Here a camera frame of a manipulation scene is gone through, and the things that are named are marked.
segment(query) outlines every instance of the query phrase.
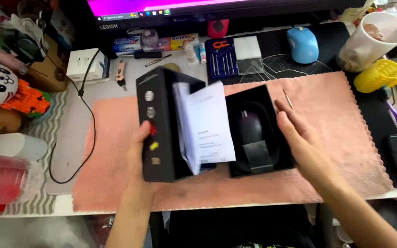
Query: plastic cup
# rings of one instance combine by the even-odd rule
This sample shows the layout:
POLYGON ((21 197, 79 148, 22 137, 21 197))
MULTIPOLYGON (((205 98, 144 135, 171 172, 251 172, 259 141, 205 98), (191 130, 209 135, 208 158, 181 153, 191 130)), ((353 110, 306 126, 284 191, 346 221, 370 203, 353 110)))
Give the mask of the plastic cup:
POLYGON ((377 60, 356 76, 353 84, 362 93, 373 92, 384 85, 393 87, 397 85, 397 64, 388 59, 377 60))
POLYGON ((374 12, 364 16, 355 32, 339 51, 337 64, 346 71, 360 72, 397 46, 397 16, 374 12), (383 41, 369 36, 364 24, 376 25, 383 34, 383 41))

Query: yellow container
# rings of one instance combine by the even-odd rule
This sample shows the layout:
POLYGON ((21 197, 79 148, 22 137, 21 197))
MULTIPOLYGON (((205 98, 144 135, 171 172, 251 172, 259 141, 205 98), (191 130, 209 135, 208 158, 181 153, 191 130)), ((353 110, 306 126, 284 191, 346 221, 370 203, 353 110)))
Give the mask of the yellow container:
POLYGON ((397 85, 397 64, 388 59, 377 60, 356 76, 353 84, 362 93, 373 92, 384 85, 393 87, 397 85))

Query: computer mouse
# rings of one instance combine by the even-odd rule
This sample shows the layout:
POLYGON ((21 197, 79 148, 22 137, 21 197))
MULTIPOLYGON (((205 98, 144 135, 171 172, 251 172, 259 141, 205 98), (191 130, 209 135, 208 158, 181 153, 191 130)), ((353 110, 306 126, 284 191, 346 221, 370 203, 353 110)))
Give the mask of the computer mouse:
POLYGON ((318 59, 318 42, 315 35, 306 27, 294 27, 287 31, 287 41, 292 51, 292 59, 301 64, 310 64, 318 59))
POLYGON ((234 113, 232 119, 242 145, 262 141, 263 130, 258 114, 249 109, 241 108, 234 113))

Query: paper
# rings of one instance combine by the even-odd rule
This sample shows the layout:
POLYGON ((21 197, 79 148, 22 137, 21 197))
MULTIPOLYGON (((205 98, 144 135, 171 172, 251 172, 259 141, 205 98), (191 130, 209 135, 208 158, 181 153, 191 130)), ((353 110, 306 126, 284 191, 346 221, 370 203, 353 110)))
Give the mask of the paper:
POLYGON ((193 94, 189 84, 175 83, 180 151, 193 174, 201 164, 235 161, 223 83, 216 82, 193 94))

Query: orange tool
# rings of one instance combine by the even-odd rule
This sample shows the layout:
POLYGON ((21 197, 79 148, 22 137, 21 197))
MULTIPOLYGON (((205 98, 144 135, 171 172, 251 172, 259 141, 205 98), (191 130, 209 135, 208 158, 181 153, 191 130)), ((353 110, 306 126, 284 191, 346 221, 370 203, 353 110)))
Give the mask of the orange tool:
POLYGON ((229 46, 229 44, 228 44, 228 41, 222 41, 222 42, 214 42, 214 44, 212 44, 212 46, 215 49, 220 49, 222 47, 229 46))

